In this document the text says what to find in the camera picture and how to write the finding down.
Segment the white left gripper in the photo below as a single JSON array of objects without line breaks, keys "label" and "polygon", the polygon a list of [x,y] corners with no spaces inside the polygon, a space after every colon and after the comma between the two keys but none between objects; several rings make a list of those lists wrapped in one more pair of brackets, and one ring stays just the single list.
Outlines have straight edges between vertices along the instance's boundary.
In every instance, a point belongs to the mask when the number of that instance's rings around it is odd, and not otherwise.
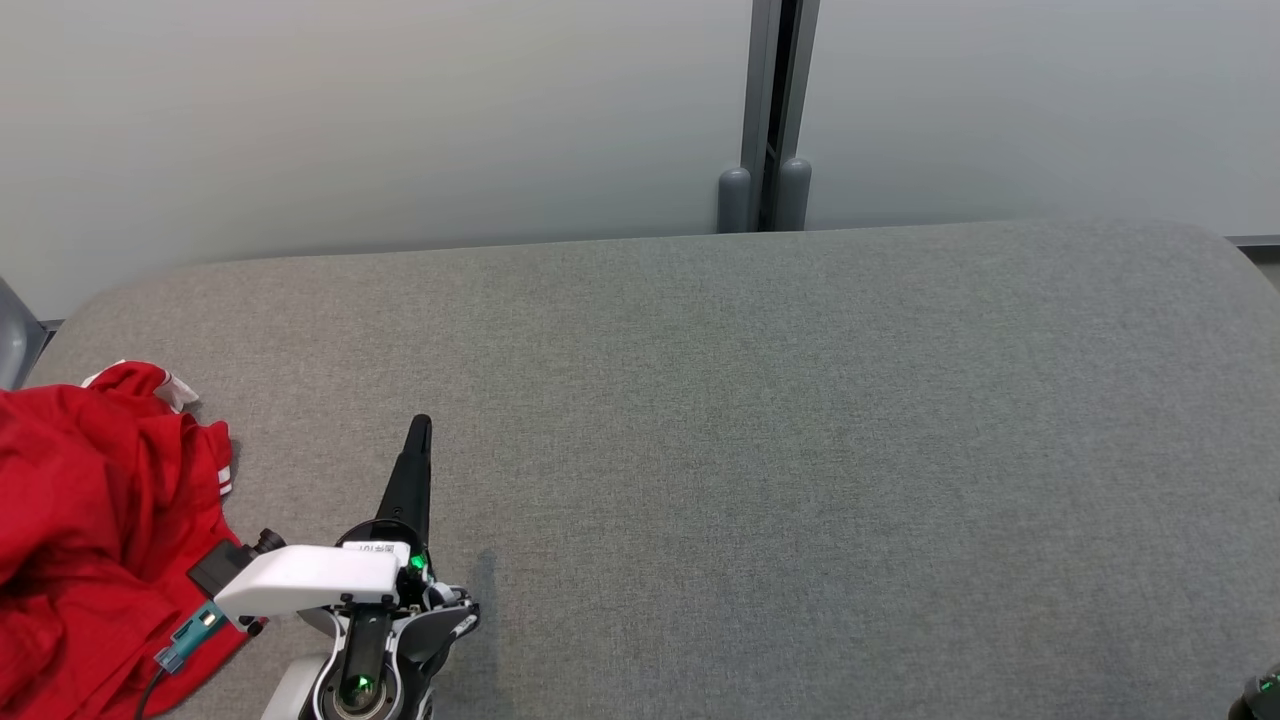
[{"label": "white left gripper", "polygon": [[428,552],[433,420],[410,423],[375,519],[334,544],[288,544],[260,553],[215,594],[224,618],[247,623],[312,609],[397,609],[401,585],[431,571]]}]

